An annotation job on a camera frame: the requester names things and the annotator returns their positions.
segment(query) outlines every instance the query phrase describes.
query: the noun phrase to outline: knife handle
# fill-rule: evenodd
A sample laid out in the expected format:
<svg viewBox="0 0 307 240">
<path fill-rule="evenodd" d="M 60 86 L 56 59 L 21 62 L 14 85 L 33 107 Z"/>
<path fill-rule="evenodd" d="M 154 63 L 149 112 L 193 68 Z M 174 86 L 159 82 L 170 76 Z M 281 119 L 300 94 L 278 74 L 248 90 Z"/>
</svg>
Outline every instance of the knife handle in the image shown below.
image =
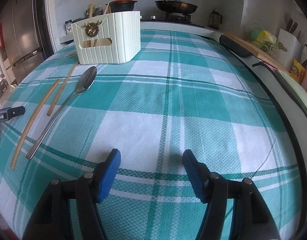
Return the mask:
<svg viewBox="0 0 307 240">
<path fill-rule="evenodd" d="M 293 34 L 297 27 L 298 27 L 298 24 L 295 22 L 294 25 L 290 29 L 290 33 Z"/>
<path fill-rule="evenodd" d="M 287 24 L 287 27 L 286 27 L 286 31 L 289 32 L 290 31 L 290 28 L 292 27 L 292 24 L 293 24 L 293 19 L 290 18 L 288 24 Z"/>
</svg>

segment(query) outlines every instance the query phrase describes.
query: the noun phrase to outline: yellow package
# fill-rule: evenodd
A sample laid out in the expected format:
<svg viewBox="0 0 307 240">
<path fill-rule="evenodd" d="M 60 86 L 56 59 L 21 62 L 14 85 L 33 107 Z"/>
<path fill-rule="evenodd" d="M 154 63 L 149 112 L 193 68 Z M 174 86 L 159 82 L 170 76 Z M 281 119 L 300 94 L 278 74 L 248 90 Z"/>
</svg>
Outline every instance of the yellow package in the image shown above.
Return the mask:
<svg viewBox="0 0 307 240">
<path fill-rule="evenodd" d="M 277 38 L 270 32 L 262 30 L 260 32 L 253 30 L 251 32 L 251 38 L 254 41 L 251 44 L 255 45 L 257 48 L 263 50 L 266 53 L 271 52 L 275 47 Z"/>
<path fill-rule="evenodd" d="M 262 30 L 259 33 L 256 41 L 258 41 L 260 43 L 270 42 L 272 44 L 275 44 L 277 42 L 277 38 L 274 35 L 272 35 L 270 32 Z"/>
<path fill-rule="evenodd" d="M 303 68 L 303 66 L 294 59 L 290 70 L 290 77 L 292 77 L 297 83 L 301 84 L 305 73 L 306 70 Z"/>
</svg>

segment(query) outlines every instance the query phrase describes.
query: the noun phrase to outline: chopstick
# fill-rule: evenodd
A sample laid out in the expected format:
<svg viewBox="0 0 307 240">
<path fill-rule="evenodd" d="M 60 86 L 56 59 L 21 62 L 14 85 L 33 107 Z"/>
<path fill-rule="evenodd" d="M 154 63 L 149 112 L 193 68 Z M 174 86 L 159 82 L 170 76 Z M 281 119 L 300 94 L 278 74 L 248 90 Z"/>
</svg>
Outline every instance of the chopstick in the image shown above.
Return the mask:
<svg viewBox="0 0 307 240">
<path fill-rule="evenodd" d="M 60 87 L 58 93 L 55 95 L 55 98 L 54 98 L 54 100 L 52 101 L 51 106 L 50 106 L 50 108 L 49 108 L 49 110 L 48 110 L 48 113 L 47 113 L 48 116 L 51 115 L 53 109 L 55 108 L 55 104 L 57 103 L 57 101 L 58 101 L 58 99 L 59 99 L 59 97 L 60 97 L 60 95 L 61 95 L 61 93 L 62 93 L 62 90 L 64 89 L 64 86 L 65 86 L 66 83 L 68 82 L 68 80 L 69 80 L 71 74 L 73 73 L 74 69 L 76 68 L 76 66 L 77 66 L 78 64 L 79 64 L 79 61 L 77 61 L 76 64 L 73 65 L 73 67 L 72 67 L 72 69 L 70 70 L 69 74 L 67 75 L 66 79 L 65 79 L 64 82 L 62 83 L 62 85 L 61 85 L 61 87 Z"/>
<path fill-rule="evenodd" d="M 36 119 L 37 115 L 39 114 L 41 108 L 43 107 L 44 103 L 47 101 L 47 99 L 49 98 L 49 96 L 51 95 L 51 93 L 53 92 L 53 90 L 55 90 L 56 86 L 59 84 L 59 82 L 61 81 L 61 79 L 57 79 L 55 81 L 55 83 L 53 83 L 53 85 L 49 88 L 49 90 L 47 91 L 47 93 L 45 93 L 44 97 L 41 99 L 41 101 L 39 102 L 39 104 L 37 105 L 36 109 L 33 111 L 32 113 L 32 116 L 30 117 L 29 121 L 27 122 L 26 124 L 26 127 L 24 128 L 22 134 L 21 134 L 21 137 L 19 139 L 19 142 L 18 142 L 18 145 L 15 149 L 15 153 L 14 153 L 14 156 L 12 158 L 12 161 L 11 161 L 11 165 L 10 165 L 10 168 L 12 170 L 15 169 L 15 164 L 17 162 L 17 159 L 18 159 L 18 156 L 19 156 L 19 153 L 21 151 L 21 148 L 22 148 L 22 145 L 26 139 L 26 136 L 34 122 L 34 120 Z"/>
<path fill-rule="evenodd" d="M 90 6 L 90 11 L 89 11 L 89 19 L 92 18 L 93 5 L 94 3 L 92 2 Z"/>
<path fill-rule="evenodd" d="M 94 5 L 94 3 L 91 2 L 90 11 L 89 11 L 89 19 L 92 18 L 93 5 Z M 87 41 L 87 46 L 88 46 L 88 48 L 91 47 L 91 41 Z"/>
<path fill-rule="evenodd" d="M 103 13 L 103 14 L 107 14 L 107 11 L 108 11 L 108 8 L 109 8 L 109 4 L 110 4 L 110 3 L 107 4 L 107 7 L 106 7 L 106 9 L 104 10 L 104 13 Z"/>
</svg>

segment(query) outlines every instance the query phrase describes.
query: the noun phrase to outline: tablecloth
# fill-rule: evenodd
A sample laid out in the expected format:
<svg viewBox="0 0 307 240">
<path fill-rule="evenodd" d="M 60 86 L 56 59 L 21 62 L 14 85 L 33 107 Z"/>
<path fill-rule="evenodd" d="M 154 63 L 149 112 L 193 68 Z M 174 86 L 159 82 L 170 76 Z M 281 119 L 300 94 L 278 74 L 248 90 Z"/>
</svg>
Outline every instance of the tablecloth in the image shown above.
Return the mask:
<svg viewBox="0 0 307 240">
<path fill-rule="evenodd" d="M 12 171 L 15 147 L 32 112 L 77 59 L 73 45 L 60 50 L 31 72 L 4 104 L 26 108 L 23 116 L 0 123 L 0 212 L 19 237 L 52 178 L 76 179 L 113 148 L 121 152 L 121 165 L 110 195 L 98 205 L 110 240 L 195 238 L 206 205 L 195 197 L 182 166 L 185 149 L 226 179 L 252 178 L 282 239 L 295 232 L 299 172 L 276 108 L 232 53 L 193 34 L 142 30 L 141 51 L 124 64 L 97 65 L 94 84 L 69 103 L 27 160 L 25 153 L 50 118 L 46 113 L 59 85 Z M 90 66 L 76 67 L 56 109 Z M 228 238 L 231 217 L 228 200 L 222 239 Z M 74 205 L 72 221 L 77 225 Z M 81 238 L 79 230 L 75 234 Z"/>
</svg>

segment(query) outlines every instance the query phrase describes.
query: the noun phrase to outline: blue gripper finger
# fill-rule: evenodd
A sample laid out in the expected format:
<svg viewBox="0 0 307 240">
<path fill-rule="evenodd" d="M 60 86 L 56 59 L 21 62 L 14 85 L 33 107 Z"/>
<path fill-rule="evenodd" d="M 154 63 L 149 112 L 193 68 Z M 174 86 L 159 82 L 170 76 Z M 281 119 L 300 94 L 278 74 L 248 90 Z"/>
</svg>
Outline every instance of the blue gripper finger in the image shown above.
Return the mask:
<svg viewBox="0 0 307 240">
<path fill-rule="evenodd" d="M 97 179 L 95 183 L 99 186 L 97 191 L 97 202 L 100 203 L 109 195 L 110 189 L 118 172 L 121 162 L 121 154 L 118 149 L 112 149 L 105 162 L 99 163 L 94 170 Z"/>
<path fill-rule="evenodd" d="M 194 194 L 202 202 L 204 199 L 204 182 L 208 180 L 210 173 L 204 163 L 199 163 L 191 150 L 185 150 L 182 156 L 183 166 L 188 175 Z"/>
</svg>

